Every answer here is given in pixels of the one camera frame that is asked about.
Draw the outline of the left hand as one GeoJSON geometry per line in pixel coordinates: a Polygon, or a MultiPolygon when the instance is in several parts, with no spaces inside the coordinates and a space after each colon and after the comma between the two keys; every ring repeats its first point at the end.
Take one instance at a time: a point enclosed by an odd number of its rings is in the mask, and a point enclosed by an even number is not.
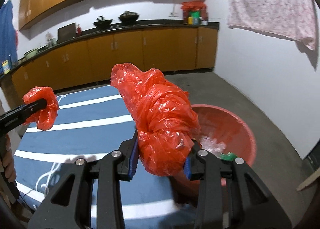
{"type": "Polygon", "coordinates": [[[14,157],[11,150],[10,137],[7,134],[5,138],[6,138],[6,143],[5,143],[6,153],[3,156],[1,164],[4,167],[4,174],[8,182],[14,182],[16,180],[16,170],[15,170],[14,157]]]}

